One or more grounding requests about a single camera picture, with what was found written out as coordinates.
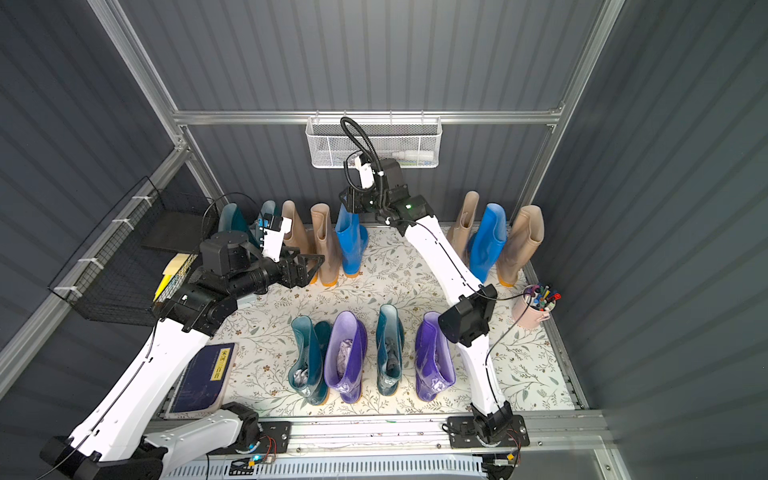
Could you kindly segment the beige rain boot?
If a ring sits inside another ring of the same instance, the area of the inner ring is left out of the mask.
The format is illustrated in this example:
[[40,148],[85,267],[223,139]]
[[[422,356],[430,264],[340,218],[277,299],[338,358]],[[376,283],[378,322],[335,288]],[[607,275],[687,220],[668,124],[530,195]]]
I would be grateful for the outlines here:
[[301,254],[317,254],[314,236],[307,232],[292,200],[283,202],[281,216],[289,218],[292,222],[291,230],[284,235],[284,245],[297,247]]
[[342,265],[342,253],[338,236],[331,224],[330,207],[317,203],[311,208],[311,221],[316,251],[324,256],[319,270],[319,280],[325,287],[334,286]]
[[446,234],[446,238],[452,248],[465,265],[469,263],[467,247],[474,225],[478,202],[479,194],[474,190],[468,191],[464,196],[456,221]]
[[518,272],[531,259],[543,242],[544,236],[545,224],[540,207],[537,205],[522,207],[496,262],[497,277],[501,285],[505,287],[515,285]]

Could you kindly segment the blue rain boot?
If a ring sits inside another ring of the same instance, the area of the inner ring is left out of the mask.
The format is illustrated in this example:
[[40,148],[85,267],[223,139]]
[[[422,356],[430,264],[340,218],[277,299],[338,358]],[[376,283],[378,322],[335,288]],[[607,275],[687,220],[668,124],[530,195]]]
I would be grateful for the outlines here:
[[490,269],[499,259],[506,241],[506,212],[501,205],[488,203],[480,226],[468,244],[469,269],[480,282],[487,280]]
[[335,232],[341,248],[343,271],[354,278],[360,274],[363,253],[368,246],[368,231],[360,223],[358,214],[350,213],[341,205]]

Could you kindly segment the teal rain boot back row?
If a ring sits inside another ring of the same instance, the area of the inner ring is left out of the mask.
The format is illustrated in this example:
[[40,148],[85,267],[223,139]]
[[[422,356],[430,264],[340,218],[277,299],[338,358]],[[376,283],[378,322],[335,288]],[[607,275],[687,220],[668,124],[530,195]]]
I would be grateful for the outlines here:
[[257,220],[253,224],[253,234],[258,244],[262,243],[265,230],[270,227],[275,213],[276,202],[274,200],[267,200],[262,204]]

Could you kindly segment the teal rain boot carried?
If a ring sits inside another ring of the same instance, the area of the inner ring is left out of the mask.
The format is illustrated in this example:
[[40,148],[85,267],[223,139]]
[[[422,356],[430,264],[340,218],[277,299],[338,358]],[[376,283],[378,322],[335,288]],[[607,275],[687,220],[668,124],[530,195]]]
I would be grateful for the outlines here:
[[222,210],[219,218],[218,232],[236,231],[245,233],[248,240],[252,241],[250,225],[247,223],[241,209],[234,203],[228,203]]

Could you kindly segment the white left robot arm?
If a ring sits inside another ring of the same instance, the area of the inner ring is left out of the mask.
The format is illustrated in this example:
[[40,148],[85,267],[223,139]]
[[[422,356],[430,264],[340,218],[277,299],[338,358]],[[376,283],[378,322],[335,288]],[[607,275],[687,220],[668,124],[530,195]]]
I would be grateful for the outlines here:
[[324,258],[283,248],[278,260],[250,244],[203,255],[201,265],[160,307],[147,342],[95,410],[69,435],[40,452],[69,479],[158,479],[220,448],[258,448],[258,414],[230,402],[183,428],[148,436],[145,429],[188,363],[238,308],[240,298],[270,286],[305,287]]

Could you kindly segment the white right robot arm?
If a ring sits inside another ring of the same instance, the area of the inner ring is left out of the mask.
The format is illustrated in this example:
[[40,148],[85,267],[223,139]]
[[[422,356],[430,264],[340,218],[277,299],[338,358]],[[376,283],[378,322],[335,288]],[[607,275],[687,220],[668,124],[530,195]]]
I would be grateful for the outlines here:
[[431,269],[449,305],[438,317],[440,329],[458,346],[470,381],[474,432],[485,444],[500,442],[513,426],[514,413],[490,358],[495,287],[482,284],[460,260],[423,196],[411,196],[405,186],[388,191],[348,187],[339,199],[347,211],[374,213],[385,225],[396,228]]

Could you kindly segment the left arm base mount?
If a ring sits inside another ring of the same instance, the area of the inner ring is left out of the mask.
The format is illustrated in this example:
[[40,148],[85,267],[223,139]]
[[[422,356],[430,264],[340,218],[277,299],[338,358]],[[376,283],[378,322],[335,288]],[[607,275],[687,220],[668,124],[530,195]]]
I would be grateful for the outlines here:
[[212,455],[258,454],[277,455],[286,453],[293,424],[289,421],[260,420],[246,428],[247,437],[239,437],[230,446],[211,451]]

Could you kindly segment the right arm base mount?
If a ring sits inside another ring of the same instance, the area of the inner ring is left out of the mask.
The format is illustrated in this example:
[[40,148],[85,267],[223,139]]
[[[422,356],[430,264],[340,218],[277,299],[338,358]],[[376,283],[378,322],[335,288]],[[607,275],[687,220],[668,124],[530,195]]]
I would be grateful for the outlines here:
[[509,401],[492,414],[483,414],[472,406],[471,415],[451,416],[441,425],[454,449],[528,447],[530,439],[521,415],[515,414]]

